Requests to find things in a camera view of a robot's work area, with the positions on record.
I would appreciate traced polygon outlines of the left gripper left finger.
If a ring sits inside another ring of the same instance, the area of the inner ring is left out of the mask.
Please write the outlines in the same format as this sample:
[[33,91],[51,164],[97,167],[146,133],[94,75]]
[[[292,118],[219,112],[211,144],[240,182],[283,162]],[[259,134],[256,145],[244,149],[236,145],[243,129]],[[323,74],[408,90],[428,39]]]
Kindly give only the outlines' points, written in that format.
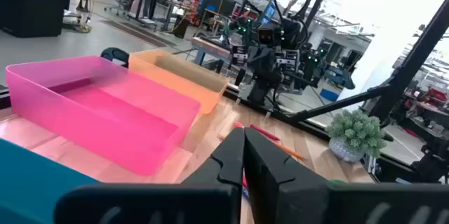
[[233,129],[181,183],[96,183],[57,202],[55,224],[239,224],[242,128]]

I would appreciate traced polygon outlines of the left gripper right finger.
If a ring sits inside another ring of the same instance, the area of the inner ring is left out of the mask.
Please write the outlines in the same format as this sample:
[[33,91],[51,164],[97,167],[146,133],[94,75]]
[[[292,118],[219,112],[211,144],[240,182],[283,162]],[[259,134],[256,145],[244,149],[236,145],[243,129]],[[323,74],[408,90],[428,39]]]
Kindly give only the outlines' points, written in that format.
[[449,185],[337,183],[246,128],[244,172],[260,224],[449,224]]

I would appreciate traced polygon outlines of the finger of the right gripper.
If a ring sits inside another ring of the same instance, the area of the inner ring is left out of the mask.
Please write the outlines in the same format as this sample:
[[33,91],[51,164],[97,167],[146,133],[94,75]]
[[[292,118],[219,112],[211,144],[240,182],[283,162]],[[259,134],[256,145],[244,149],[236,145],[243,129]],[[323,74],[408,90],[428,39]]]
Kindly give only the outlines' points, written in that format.
[[253,78],[256,79],[262,72],[262,48],[249,46],[247,65],[253,71]]
[[276,55],[273,48],[263,48],[262,50],[262,76],[264,78],[276,78],[278,76],[278,70],[276,68]]

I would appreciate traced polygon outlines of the plain orange pencil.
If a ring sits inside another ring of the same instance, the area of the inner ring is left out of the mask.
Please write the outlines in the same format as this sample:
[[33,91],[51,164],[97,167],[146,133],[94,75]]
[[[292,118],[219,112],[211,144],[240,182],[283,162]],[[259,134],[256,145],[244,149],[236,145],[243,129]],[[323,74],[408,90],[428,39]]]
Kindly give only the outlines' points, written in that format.
[[303,157],[301,154],[299,154],[299,153],[297,153],[297,152],[295,152],[295,151],[293,151],[293,150],[291,150],[291,149],[289,149],[289,148],[287,148],[287,147],[285,147],[285,146],[283,146],[282,144],[280,144],[280,143],[278,143],[278,142],[273,142],[277,147],[279,147],[280,149],[282,149],[284,152],[287,152],[288,154],[290,154],[290,155],[292,155],[292,156],[294,156],[294,157],[296,157],[296,158],[298,158],[298,159],[301,159],[302,161],[304,161],[304,160],[307,160],[305,157]]

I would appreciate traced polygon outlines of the red pencil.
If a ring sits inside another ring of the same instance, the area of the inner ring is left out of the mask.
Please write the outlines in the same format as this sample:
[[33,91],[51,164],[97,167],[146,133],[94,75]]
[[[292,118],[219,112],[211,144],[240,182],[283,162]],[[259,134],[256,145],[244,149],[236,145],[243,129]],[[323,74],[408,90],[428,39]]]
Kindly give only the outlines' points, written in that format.
[[[245,127],[245,126],[244,126],[241,122],[239,122],[239,121],[235,121],[235,122],[233,123],[233,125],[234,125],[235,127],[239,127],[239,128],[244,128],[244,127]],[[262,135],[268,137],[270,140],[280,141],[280,138],[278,138],[278,137],[275,136],[274,134],[271,134],[270,132],[268,132],[268,131],[266,131],[266,130],[264,130],[264,129],[262,129],[262,128],[256,126],[256,125],[254,125],[254,124],[251,124],[250,127],[251,127],[252,129],[255,129],[256,131],[258,131],[258,132],[261,133]]]

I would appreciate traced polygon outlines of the blue-legged workbench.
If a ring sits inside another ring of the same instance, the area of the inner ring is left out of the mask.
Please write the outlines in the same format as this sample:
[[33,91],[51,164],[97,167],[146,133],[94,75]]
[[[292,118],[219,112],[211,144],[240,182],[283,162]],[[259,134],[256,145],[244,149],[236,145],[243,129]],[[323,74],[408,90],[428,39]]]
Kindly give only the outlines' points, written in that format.
[[226,62],[230,65],[232,55],[229,49],[218,46],[211,41],[207,41],[203,37],[194,37],[192,38],[191,43],[192,47],[197,50],[194,59],[195,64],[202,65],[205,55],[208,54],[217,58],[217,61],[214,62],[212,66],[208,66],[210,70],[220,73]]

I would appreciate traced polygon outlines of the blue lit screen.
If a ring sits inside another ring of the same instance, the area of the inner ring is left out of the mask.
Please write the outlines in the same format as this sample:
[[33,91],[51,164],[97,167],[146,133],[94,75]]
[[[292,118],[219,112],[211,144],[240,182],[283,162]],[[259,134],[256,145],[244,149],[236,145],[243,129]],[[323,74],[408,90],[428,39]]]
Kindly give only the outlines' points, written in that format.
[[264,9],[262,15],[260,16],[260,22],[262,24],[270,22],[274,17],[275,13],[276,13],[276,6],[274,4],[274,1],[270,0],[266,8]]

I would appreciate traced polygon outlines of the blue floor box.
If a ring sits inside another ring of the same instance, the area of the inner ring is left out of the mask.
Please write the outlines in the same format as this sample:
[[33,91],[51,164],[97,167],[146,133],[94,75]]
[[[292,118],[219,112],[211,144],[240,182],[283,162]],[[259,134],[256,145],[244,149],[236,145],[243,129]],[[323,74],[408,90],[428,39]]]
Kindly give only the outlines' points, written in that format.
[[326,100],[331,102],[335,102],[339,98],[339,93],[330,91],[328,89],[323,88],[320,92],[320,96]]

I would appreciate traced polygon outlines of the orange translucent plastic bin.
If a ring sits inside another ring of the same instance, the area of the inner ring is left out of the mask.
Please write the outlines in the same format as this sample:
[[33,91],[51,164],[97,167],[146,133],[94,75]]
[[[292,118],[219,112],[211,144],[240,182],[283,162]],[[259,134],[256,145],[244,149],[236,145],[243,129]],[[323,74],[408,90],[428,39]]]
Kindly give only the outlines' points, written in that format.
[[215,109],[230,83],[221,74],[162,50],[131,53],[128,69],[199,101],[202,114]]

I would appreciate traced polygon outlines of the small potted green plant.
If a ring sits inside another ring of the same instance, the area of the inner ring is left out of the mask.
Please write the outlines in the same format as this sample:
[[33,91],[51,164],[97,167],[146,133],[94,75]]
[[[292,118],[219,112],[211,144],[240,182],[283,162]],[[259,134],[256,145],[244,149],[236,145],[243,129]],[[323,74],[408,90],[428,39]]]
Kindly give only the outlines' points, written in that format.
[[365,154],[379,157],[387,146],[380,120],[360,110],[344,110],[335,115],[326,133],[334,155],[349,163],[358,162]]

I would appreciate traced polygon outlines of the dark floor mat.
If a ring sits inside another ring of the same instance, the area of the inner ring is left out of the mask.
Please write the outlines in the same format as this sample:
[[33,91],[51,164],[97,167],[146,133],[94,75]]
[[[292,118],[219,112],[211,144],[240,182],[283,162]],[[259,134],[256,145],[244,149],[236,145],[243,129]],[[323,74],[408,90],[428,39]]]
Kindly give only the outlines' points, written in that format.
[[110,27],[120,30],[121,32],[125,32],[126,34],[129,34],[133,37],[139,38],[139,39],[147,42],[148,44],[151,44],[158,48],[167,47],[167,46],[171,46],[171,47],[176,46],[176,44],[174,44],[171,41],[163,39],[163,38],[155,35],[154,33],[148,32],[143,28],[136,27],[127,22],[119,23],[119,22],[114,22],[112,20],[101,20],[101,22],[103,24],[109,25]]

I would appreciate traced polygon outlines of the pink translucent plastic bin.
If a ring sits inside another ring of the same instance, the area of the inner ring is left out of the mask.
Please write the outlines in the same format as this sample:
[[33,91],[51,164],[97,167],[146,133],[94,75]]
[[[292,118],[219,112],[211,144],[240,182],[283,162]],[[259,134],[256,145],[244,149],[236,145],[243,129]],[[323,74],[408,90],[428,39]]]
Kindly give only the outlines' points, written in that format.
[[142,176],[185,138],[200,102],[99,56],[6,67],[13,111]]

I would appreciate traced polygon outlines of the blue plastic bin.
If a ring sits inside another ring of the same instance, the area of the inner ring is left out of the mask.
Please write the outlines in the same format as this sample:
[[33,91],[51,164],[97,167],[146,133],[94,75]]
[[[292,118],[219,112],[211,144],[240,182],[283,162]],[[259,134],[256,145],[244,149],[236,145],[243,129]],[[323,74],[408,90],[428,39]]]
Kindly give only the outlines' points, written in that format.
[[96,179],[0,138],[0,224],[53,224],[56,203]]

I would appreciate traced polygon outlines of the black cabinet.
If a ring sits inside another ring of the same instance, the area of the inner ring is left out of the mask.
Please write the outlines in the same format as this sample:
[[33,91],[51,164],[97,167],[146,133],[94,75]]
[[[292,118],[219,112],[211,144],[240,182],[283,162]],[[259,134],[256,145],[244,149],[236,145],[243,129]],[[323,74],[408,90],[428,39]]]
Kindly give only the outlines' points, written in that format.
[[19,38],[57,37],[65,0],[0,0],[0,30]]

